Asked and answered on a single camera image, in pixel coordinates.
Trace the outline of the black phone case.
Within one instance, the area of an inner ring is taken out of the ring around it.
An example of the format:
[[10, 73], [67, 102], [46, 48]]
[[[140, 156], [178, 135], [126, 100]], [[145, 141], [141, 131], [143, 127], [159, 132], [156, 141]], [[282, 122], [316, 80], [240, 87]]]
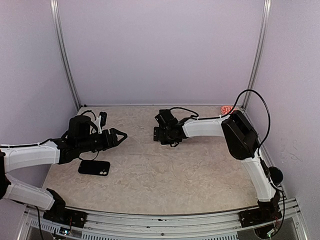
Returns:
[[82, 160], [78, 173], [83, 175], [94, 175], [106, 177], [109, 174], [110, 162], [100, 160]]

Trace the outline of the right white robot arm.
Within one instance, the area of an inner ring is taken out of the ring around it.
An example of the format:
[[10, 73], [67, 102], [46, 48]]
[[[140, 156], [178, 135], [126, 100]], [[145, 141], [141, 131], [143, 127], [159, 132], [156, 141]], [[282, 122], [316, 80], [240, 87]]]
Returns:
[[176, 147], [188, 138], [223, 137], [230, 155], [248, 172], [257, 194], [258, 208], [248, 215], [260, 222], [282, 217], [279, 207], [282, 195], [278, 186], [283, 181], [283, 173], [275, 166], [266, 165], [258, 134], [241, 111], [214, 118], [178, 120], [170, 109], [161, 109], [155, 119], [158, 126], [153, 129], [153, 139], [161, 145]]

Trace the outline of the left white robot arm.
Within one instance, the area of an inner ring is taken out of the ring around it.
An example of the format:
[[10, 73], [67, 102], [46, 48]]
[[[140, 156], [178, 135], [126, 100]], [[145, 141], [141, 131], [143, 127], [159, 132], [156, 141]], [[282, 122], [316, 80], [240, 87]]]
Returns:
[[78, 159], [82, 153], [99, 153], [120, 145], [128, 135], [115, 128], [102, 129], [106, 117], [95, 121], [77, 115], [69, 120], [68, 130], [60, 138], [25, 145], [0, 147], [0, 197], [33, 205], [50, 212], [63, 223], [70, 218], [63, 198], [51, 189], [43, 189], [9, 175], [9, 172], [40, 165], [63, 165]]

